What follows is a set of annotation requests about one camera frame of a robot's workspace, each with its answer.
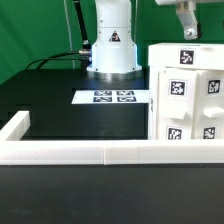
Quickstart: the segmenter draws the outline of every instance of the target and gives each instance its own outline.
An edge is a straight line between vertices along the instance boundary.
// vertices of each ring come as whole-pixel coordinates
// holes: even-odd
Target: green background
[[[154,0],[139,0],[135,21],[132,2],[132,36],[138,45],[138,63],[147,66],[147,47],[159,42],[186,42],[175,6],[158,6]],[[67,0],[73,50],[81,49],[81,35],[72,0]],[[96,40],[94,0],[81,0],[89,40]],[[196,16],[203,36],[190,42],[224,42],[224,3],[197,4]],[[0,0],[0,83],[36,59],[70,51],[63,0]],[[71,62],[51,62],[44,68],[72,68]]]

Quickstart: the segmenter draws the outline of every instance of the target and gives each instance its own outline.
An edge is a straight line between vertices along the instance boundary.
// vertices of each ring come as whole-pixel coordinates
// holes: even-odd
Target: yellow warning triangle
[[[121,42],[120,37],[117,34],[117,31],[115,30],[109,40],[110,42]]]

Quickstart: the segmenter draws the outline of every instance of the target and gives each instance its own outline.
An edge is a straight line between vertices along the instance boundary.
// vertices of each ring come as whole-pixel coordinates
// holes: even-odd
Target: black tabletop
[[[2,126],[18,110],[31,112],[26,140],[34,139],[147,139],[148,104],[79,104],[77,90],[141,90],[142,77],[105,81],[91,79],[80,70],[21,71],[0,86]]]
[[[76,90],[147,89],[80,71],[22,71],[0,86],[1,125],[31,111],[25,140],[146,139],[147,104],[71,105]],[[0,166],[1,224],[223,224],[223,164]]]

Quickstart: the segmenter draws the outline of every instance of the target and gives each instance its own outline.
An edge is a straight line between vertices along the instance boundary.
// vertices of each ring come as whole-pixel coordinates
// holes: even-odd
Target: white border frame
[[[29,126],[19,111],[0,131],[0,165],[224,163],[224,140],[18,141]]]

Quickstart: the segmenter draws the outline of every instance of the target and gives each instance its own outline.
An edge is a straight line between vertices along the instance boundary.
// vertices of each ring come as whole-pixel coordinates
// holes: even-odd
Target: white box
[[[149,46],[149,139],[224,138],[223,57],[224,45]]]

